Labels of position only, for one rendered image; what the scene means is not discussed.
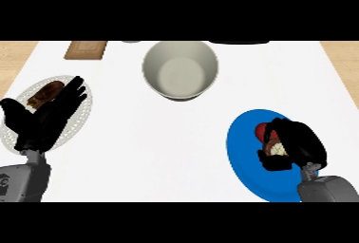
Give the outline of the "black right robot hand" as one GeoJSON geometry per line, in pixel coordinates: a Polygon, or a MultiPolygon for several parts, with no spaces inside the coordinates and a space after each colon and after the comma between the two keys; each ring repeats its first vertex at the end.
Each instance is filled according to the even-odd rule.
{"type": "Polygon", "coordinates": [[[267,171],[283,171],[291,169],[295,164],[300,168],[308,163],[317,163],[322,169],[326,166],[326,151],[316,133],[311,128],[298,121],[274,118],[272,122],[263,122],[264,140],[269,140],[272,131],[276,131],[280,143],[283,144],[288,155],[258,156],[263,168],[267,171]]]}

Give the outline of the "red-topped cupcake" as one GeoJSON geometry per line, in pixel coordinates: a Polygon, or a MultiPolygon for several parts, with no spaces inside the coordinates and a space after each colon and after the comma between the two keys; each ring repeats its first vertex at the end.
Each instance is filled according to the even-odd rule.
{"type": "Polygon", "coordinates": [[[258,151],[258,156],[264,159],[270,156],[286,156],[283,144],[280,143],[276,131],[270,132],[269,140],[264,140],[266,124],[260,123],[255,127],[255,137],[263,144],[263,149],[258,151]]]}

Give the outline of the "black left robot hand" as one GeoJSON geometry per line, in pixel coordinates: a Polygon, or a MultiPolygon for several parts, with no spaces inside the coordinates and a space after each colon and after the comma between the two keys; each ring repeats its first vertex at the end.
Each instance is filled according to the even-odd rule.
{"type": "Polygon", "coordinates": [[[17,138],[13,149],[48,151],[60,137],[79,104],[87,98],[84,79],[75,76],[57,95],[57,97],[41,105],[31,113],[23,105],[11,98],[0,101],[4,111],[4,124],[16,132],[17,138]]]}

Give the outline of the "brown pastry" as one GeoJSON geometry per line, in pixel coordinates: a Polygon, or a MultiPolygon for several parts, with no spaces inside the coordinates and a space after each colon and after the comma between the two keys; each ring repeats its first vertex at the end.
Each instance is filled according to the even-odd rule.
{"type": "Polygon", "coordinates": [[[38,109],[44,103],[50,102],[57,97],[63,87],[65,84],[60,81],[50,82],[28,99],[26,104],[34,109],[38,109]]]}

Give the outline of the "blue plate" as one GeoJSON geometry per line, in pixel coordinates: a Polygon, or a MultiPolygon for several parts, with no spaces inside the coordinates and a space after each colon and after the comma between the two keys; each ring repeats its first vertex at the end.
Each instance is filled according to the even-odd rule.
{"type": "Polygon", "coordinates": [[[255,137],[255,127],[260,123],[283,117],[270,110],[254,109],[235,118],[227,132],[227,157],[235,175],[257,197],[272,202],[298,202],[298,166],[294,164],[286,171],[269,172],[263,169],[257,154],[263,144],[255,137]]]}

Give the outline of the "black object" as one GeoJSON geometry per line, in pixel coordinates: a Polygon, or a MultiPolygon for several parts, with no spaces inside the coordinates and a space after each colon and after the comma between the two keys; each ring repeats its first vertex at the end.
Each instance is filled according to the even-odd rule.
{"type": "Polygon", "coordinates": [[[232,46],[261,45],[269,43],[269,41],[209,41],[209,42],[217,45],[232,45],[232,46]]]}

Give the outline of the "grey oval bowl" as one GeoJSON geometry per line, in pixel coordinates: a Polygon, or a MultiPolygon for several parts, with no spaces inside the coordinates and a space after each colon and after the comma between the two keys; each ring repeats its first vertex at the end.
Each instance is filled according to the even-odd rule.
{"type": "Polygon", "coordinates": [[[161,41],[143,58],[141,72],[152,90],[168,100],[186,102],[209,89],[218,61],[199,41],[161,41]]]}

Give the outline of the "brown wooden board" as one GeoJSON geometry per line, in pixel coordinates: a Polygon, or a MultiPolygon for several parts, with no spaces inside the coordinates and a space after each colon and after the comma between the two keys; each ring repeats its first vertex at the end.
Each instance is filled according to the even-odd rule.
{"type": "Polygon", "coordinates": [[[65,54],[66,60],[100,60],[106,47],[105,41],[72,41],[65,54]]]}

